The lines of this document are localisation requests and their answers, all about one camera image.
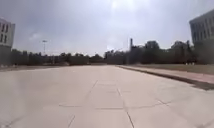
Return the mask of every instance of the sky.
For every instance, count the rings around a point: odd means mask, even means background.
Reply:
[[[0,0],[0,18],[16,24],[13,48],[46,54],[101,54],[156,40],[191,40],[189,21],[214,0]]]

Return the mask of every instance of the lamp post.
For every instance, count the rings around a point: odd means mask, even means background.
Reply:
[[[48,42],[47,40],[43,40],[43,50],[44,50],[44,56],[46,55],[46,43]]]

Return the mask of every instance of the curb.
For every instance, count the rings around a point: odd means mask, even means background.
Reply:
[[[118,67],[119,68],[123,68],[123,69],[127,69],[127,70],[147,73],[147,74],[151,74],[151,75],[155,75],[155,76],[160,76],[160,77],[164,77],[164,78],[169,78],[169,79],[173,79],[173,80],[186,82],[186,83],[189,83],[189,84],[193,84],[194,87],[196,87],[196,88],[201,88],[201,89],[204,89],[204,90],[214,90],[214,84],[208,83],[208,82],[202,82],[202,81],[192,80],[192,79],[173,76],[173,75],[168,75],[168,74],[150,72],[150,71],[141,70],[141,69],[134,69],[134,68],[130,68],[130,67],[122,67],[122,66],[118,66]]]

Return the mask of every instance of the building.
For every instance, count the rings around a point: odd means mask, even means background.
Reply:
[[[0,18],[0,65],[10,64],[15,24]]]
[[[193,43],[214,41],[214,10],[190,21]]]

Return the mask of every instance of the paved plaza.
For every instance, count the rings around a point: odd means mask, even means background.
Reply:
[[[214,128],[214,90],[115,66],[0,72],[0,128]]]

